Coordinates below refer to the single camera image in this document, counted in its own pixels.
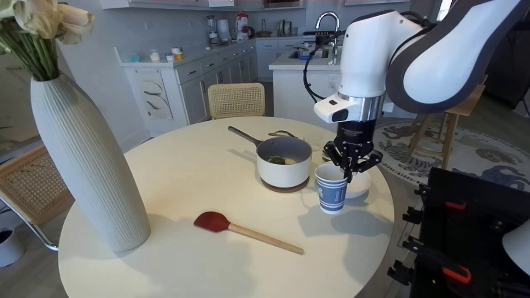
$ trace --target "table top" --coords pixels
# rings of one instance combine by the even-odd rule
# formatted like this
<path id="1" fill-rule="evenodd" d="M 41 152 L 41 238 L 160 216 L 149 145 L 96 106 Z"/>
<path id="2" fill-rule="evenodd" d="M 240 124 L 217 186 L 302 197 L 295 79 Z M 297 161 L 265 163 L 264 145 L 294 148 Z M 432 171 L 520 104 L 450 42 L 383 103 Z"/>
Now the table top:
<path id="1" fill-rule="evenodd" d="M 394 222 L 379 169 L 368 171 L 372 185 L 366 194 L 328 215 L 314 187 L 321 149 L 313 152 L 308 186 L 280 194 L 263 186 L 255 146 L 229 132 L 229 125 L 262 139 L 287 130 L 316 148 L 335 137 L 288 119 L 228 118 L 175 130 L 129 151 L 125 156 L 152 233 L 140 247 L 116 255 L 74 204 L 59 243 L 59 271 L 70 298 L 351 298 L 366 285 L 383 260 Z M 305 253 L 194 227 L 204 211 L 221 212 Z"/>

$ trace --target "wooden stool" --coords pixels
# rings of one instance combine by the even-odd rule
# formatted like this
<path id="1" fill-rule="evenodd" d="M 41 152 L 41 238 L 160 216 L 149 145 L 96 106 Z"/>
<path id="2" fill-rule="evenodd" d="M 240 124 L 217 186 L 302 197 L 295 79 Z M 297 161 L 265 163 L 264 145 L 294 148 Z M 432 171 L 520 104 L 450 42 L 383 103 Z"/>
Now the wooden stool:
<path id="1" fill-rule="evenodd" d="M 486 81 L 486 78 L 488 76 L 485 76 L 484 80 L 482 81 L 482 84 L 477 85 L 475 90 L 473 90 L 473 93 L 464 100 L 462 103 L 460 103 L 457 106 L 454 106 L 444 112 L 444 121 L 440 124 L 440 129 L 438 130 L 438 137 L 432 138 L 432 137 L 426 137 L 424 136 L 425 131 L 427 130 L 427 127 L 430 124 L 431 116 L 433 114 L 428 115 L 420 115 L 418 114 L 416 116 L 416 119 L 412 123 L 413 126 L 420 125 L 420 128 L 418 131 L 414 134 L 412 139 L 410 139 L 409 143 L 409 149 L 407 150 L 407 153 L 405 157 L 402 159 L 403 162 L 407 161 L 414 150 L 419 150 L 428 154 L 438 155 L 443 158 L 441 168 L 447 169 L 447 165 L 449 163 L 449 156 L 451 155 L 451 150 L 453 149 L 453 137 L 456 132 L 456 127 L 458 126 L 458 118 L 460 116 L 469 116 L 471 115 L 471 112 L 475 108 L 476 104 L 478 103 L 480 96 L 482 95 L 482 92 L 484 91 L 485 85 L 484 82 Z M 445 133 L 445 139 L 441 138 L 442 133 L 444 132 L 444 126 L 447 122 L 447 119 L 449 119 L 449 123 L 447 125 L 447 132 Z M 433 141 L 435 143 L 442 143 L 443 147 L 441 149 L 441 152 L 431 151 L 427 149 L 423 149 L 421 147 L 418 147 L 418 144 L 420 143 L 420 140 L 422 138 L 429 139 L 430 141 Z"/>

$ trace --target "blue paper cup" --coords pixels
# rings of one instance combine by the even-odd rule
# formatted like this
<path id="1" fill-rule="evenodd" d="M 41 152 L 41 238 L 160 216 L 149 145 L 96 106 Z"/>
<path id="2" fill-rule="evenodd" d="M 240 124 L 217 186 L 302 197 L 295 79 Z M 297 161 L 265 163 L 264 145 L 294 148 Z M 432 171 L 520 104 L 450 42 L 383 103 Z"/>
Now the blue paper cup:
<path id="1" fill-rule="evenodd" d="M 327 214 L 338 214 L 344 207 L 348 179 L 340 167 L 332 162 L 318 166 L 315 170 L 319 191 L 320 209 Z"/>

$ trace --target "wall outlet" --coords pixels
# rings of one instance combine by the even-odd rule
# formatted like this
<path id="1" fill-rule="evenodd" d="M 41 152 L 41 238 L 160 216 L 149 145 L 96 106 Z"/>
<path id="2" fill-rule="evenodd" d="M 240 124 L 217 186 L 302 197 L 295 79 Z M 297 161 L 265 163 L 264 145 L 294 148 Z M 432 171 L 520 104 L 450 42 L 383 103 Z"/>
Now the wall outlet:
<path id="1" fill-rule="evenodd" d="M 328 82 L 329 82 L 329 88 L 333 89 L 333 90 L 337 90 L 337 86 L 339 85 L 339 75 L 336 75 L 336 74 L 332 74 L 332 75 L 329 75 L 328 76 Z"/>

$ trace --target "saucepan handle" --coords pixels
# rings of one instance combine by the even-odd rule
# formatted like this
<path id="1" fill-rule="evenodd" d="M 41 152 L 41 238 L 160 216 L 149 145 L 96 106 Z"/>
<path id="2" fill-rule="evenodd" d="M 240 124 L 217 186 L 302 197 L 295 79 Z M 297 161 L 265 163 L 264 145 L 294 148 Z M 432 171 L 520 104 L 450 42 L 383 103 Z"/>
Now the saucepan handle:
<path id="1" fill-rule="evenodd" d="M 241 137 L 244 137 L 244 138 L 246 138 L 247 140 L 253 142 L 254 145 L 256 145 L 256 147 L 258 147 L 258 146 L 263 142 L 263 141 L 260 141 L 260 140 L 258 140 L 258 139 L 255 139 L 255 138 L 249 136 L 248 134 L 246 134 L 246 133 L 240 131 L 239 129 L 237 129 L 237 128 L 233 127 L 233 126 L 229 126 L 229 127 L 228 127 L 228 130 L 230 130 L 231 132 L 233 132 L 233 133 L 235 133 L 235 134 L 237 134 L 237 135 L 239 135 L 239 136 L 241 136 Z"/>

